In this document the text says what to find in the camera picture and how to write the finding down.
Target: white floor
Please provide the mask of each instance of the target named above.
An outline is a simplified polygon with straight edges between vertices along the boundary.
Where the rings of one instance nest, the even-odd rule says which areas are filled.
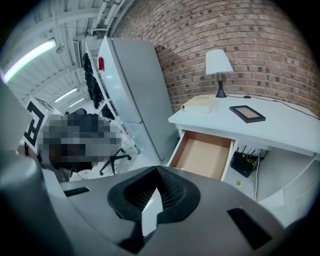
[[[130,148],[127,144],[122,145],[122,148],[125,150],[125,152],[119,152],[118,156],[130,155],[131,160],[128,160],[127,158],[116,160],[114,162],[115,174],[123,174],[142,167],[157,166],[159,164],[146,157],[144,152],[136,154],[134,150]],[[160,165],[166,166],[172,153],[173,151],[168,152],[167,157],[160,163]],[[98,179],[113,175],[110,164],[103,170],[103,175],[100,175],[99,171],[104,166],[104,164],[104,162],[99,162],[96,166],[92,168],[92,170],[83,170],[78,173],[74,173],[70,178],[70,182],[80,181],[82,179]]]

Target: white book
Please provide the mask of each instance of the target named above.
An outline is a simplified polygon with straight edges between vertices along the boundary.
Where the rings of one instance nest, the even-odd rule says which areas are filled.
[[[210,113],[215,104],[214,94],[205,94],[193,97],[181,106],[181,109],[186,112],[194,113]]]

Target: refrigerator door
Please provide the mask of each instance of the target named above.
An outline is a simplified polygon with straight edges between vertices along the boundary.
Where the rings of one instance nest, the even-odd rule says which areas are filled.
[[[99,56],[103,58],[104,71],[99,70],[103,86],[106,87],[117,114],[124,122],[141,123],[142,118],[132,98],[110,38],[103,38]]]
[[[155,164],[160,164],[160,158],[150,139],[144,123],[123,122],[124,127],[132,137],[138,150]]]
[[[113,38],[123,74],[152,143],[163,160],[177,145],[178,132],[166,82],[151,42]]]

